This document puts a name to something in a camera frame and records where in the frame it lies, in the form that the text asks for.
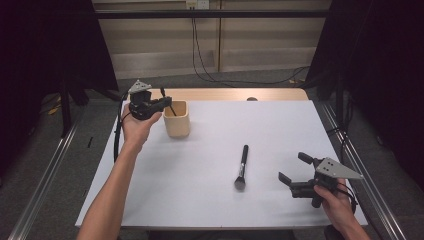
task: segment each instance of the human hand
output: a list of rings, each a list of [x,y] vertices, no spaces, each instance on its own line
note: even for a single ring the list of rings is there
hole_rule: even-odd
[[[346,192],[346,181],[344,179],[337,179],[337,181],[339,182],[337,187]],[[346,194],[337,191],[333,194],[319,185],[315,185],[314,190],[324,198],[322,206],[325,213],[345,239],[369,239],[353,215],[349,197]]]
[[[129,106],[126,104],[124,112],[122,113],[122,128],[124,129],[125,140],[124,144],[139,153],[143,144],[149,137],[150,128],[161,116],[162,113],[157,112],[149,119],[140,121],[131,115]]]

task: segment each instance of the gray floor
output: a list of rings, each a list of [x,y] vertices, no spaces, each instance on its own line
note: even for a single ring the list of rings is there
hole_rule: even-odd
[[[293,70],[271,70],[215,73],[216,80],[252,81],[256,83],[227,82],[235,87],[295,87],[288,82],[266,84],[288,79]],[[302,72],[297,79],[305,77]],[[220,83],[200,80],[195,75],[173,77],[147,78],[143,81],[154,86],[166,88],[192,87],[227,87]],[[134,79],[120,80],[121,92],[134,83]],[[33,219],[32,227],[24,234],[27,239],[74,239],[78,229],[74,223],[89,189],[98,162],[103,154],[106,141],[111,133],[111,127],[117,112],[117,103],[103,96],[88,91],[91,98],[85,108],[72,106],[74,118],[83,113],[81,123],[76,129],[69,149],[53,176],[54,181],[47,189],[43,203]],[[307,91],[310,99],[317,100],[315,89]],[[316,102],[317,110],[322,116],[327,129],[331,126],[320,110],[322,103]],[[0,188],[0,239],[7,239],[20,215],[31,199],[37,184],[43,177],[50,163],[61,134],[60,111],[54,115],[42,114],[30,140],[16,157],[8,173],[3,176],[3,186]],[[335,149],[339,142],[335,135],[330,136]],[[377,133],[369,125],[359,109],[355,109],[350,124],[349,139],[354,144],[359,156],[370,172],[372,179],[393,211],[407,239],[422,239],[424,229],[424,193],[399,167],[390,149],[381,146],[377,141]],[[364,196],[361,184],[354,184],[359,192],[362,207],[369,215],[372,225],[366,230],[373,239],[379,234],[383,239],[390,239],[384,234],[384,226],[379,221],[378,213],[374,211],[370,200]],[[324,239],[322,229],[295,230],[298,239]],[[122,230],[123,239],[146,239],[146,233],[133,229]]]

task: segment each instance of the black backdrop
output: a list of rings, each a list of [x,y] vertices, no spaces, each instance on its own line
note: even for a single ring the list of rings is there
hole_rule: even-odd
[[[344,87],[424,189],[424,2],[333,0],[307,83]]]
[[[96,19],[60,18],[57,11],[94,11],[90,0],[0,1],[0,174],[35,126],[46,94],[62,80],[76,104],[83,89],[117,90]]]

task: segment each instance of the white tabletop surface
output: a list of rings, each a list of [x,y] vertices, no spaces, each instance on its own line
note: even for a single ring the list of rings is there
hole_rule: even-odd
[[[330,224],[311,199],[294,199],[278,180],[313,177],[299,152],[337,160],[312,101],[190,101],[190,135],[172,139],[163,119],[138,156],[122,226],[145,229],[285,229]],[[112,131],[80,226],[113,166]],[[249,145],[246,188],[234,188],[243,146]],[[367,221],[358,206],[359,223]]]

